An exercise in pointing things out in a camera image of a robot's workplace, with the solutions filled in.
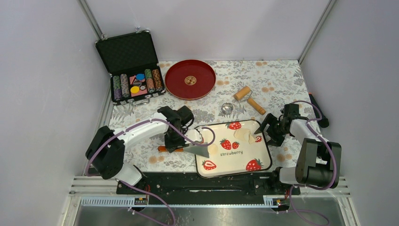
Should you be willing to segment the round cut dough wrapper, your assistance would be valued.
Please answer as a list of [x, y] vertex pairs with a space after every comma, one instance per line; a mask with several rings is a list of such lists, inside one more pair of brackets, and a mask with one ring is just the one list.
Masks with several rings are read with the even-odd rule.
[[209, 155], [214, 155], [218, 153], [218, 146], [216, 144], [209, 145], [207, 147]]

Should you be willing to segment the wooden dough roller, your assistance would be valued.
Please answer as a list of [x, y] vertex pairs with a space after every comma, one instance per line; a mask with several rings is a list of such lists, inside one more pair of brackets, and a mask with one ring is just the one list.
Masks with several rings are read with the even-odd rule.
[[266, 110], [262, 108], [253, 98], [252, 98], [253, 91], [250, 87], [244, 86], [238, 92], [233, 95], [233, 98], [237, 102], [247, 102], [250, 106], [252, 106], [259, 114], [264, 115]]

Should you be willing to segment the square strawberry ceramic plate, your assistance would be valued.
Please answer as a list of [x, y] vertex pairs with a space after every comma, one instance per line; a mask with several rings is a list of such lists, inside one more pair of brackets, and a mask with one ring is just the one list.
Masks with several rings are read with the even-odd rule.
[[[215, 134], [205, 129], [202, 133], [204, 142], [213, 141], [212, 144], [218, 146], [218, 153], [209, 158], [195, 156], [197, 173], [203, 178], [212, 178], [268, 170], [272, 160], [265, 135], [254, 134], [259, 126], [260, 122], [256, 120], [206, 125]], [[248, 144], [236, 139], [234, 132], [241, 128], [251, 130], [257, 142]]]

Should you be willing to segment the silver tape roll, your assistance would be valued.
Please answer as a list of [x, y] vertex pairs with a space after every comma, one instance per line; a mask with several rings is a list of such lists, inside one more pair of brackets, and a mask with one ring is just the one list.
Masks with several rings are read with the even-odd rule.
[[221, 106], [221, 112], [223, 115], [231, 115], [234, 109], [234, 105], [232, 103], [223, 103]]

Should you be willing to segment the round red lacquer tray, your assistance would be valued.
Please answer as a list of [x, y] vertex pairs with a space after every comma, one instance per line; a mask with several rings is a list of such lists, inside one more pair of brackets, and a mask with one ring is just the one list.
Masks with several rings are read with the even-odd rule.
[[164, 83], [167, 91], [176, 98], [197, 100], [209, 94], [216, 83], [216, 73], [200, 60], [183, 60], [166, 72]]

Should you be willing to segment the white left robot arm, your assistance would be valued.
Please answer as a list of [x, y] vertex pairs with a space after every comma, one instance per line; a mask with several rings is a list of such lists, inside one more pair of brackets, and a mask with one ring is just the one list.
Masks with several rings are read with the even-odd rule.
[[125, 150], [163, 134], [165, 150], [169, 153], [182, 149], [193, 154], [207, 154], [212, 141], [205, 141], [201, 129], [188, 129], [193, 120], [193, 113], [186, 106], [178, 110], [164, 106], [151, 117], [127, 127], [103, 126], [86, 151], [88, 166], [93, 166], [103, 179], [114, 178], [139, 194], [145, 190], [146, 181], [137, 167], [124, 162]]

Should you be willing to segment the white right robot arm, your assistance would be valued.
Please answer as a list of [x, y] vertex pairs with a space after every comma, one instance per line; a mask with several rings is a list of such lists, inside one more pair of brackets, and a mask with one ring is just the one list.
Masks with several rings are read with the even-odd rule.
[[281, 118], [267, 114], [255, 131], [255, 134], [266, 133], [271, 146], [281, 146], [287, 135], [301, 144], [296, 165], [277, 169], [277, 177], [270, 180], [270, 188], [274, 193], [283, 193], [288, 185], [307, 186], [316, 190], [337, 187], [342, 147], [318, 133], [311, 125], [312, 121], [300, 114], [299, 101], [294, 101], [284, 106]]

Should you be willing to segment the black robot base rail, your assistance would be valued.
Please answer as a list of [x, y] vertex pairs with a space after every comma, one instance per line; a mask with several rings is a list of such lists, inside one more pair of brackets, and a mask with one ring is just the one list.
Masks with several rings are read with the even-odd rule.
[[198, 173], [146, 172], [135, 185], [160, 198], [225, 200], [227, 198], [269, 196], [287, 200], [290, 185], [279, 182], [277, 172], [252, 172], [233, 176], [202, 178]]

